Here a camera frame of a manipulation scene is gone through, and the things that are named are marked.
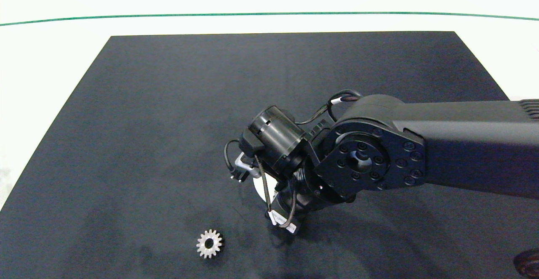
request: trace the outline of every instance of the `gear hole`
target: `gear hole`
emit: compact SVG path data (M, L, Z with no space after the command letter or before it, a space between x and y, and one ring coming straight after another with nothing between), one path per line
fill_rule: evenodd
M206 239L206 241L204 241L204 246L206 248L212 248L213 247L213 239L211 239L211 238Z

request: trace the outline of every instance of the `cylindrical motor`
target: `cylindrical motor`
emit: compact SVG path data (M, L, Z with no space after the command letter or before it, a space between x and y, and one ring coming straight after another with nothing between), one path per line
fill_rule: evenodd
M276 106L258 114L248 129L264 144L261 158L278 174L291 173L302 161L299 144L305 132Z

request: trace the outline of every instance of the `metal gear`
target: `metal gear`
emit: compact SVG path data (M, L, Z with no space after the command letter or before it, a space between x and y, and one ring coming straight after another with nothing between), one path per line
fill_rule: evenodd
M197 239L197 252L200 252L200 257L211 259L213 256L217 256L217 252L220 252L221 246L223 246L223 243L221 243L223 238L220 236L221 233L212 230L204 231L203 234L200 234L200 239Z

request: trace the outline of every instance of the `white label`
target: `white label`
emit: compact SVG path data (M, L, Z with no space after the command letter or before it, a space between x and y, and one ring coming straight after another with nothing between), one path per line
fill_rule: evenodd
M271 213L273 214L273 218L275 219L275 221L276 221L278 224L282 225L283 223L286 222L286 218L283 217L283 216L281 216L281 214L279 214L278 212L275 212L275 210L272 210ZM291 233L294 234L294 232L296 231L296 225L295 225L294 223L290 223L290 224L286 227L286 229L287 229L289 232L291 232Z

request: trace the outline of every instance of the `green line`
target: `green line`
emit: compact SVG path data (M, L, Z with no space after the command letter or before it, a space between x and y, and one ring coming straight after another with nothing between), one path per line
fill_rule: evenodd
M500 16L483 14L465 14L465 13L437 13L437 12L269 12L269 13L202 13L202 14L141 14L141 15L109 15L109 16L82 16L53 18L42 20L30 20L20 22L8 22L0 24L3 26L13 26L16 24L36 24L38 22L63 21L63 20L81 20L81 19L101 19L101 18L131 18L131 17L189 17L189 16L279 16L279 15L378 15L378 14L397 14L397 15L442 15L442 16L471 16L502 19L519 19L539 21L539 18L518 17L518 16Z

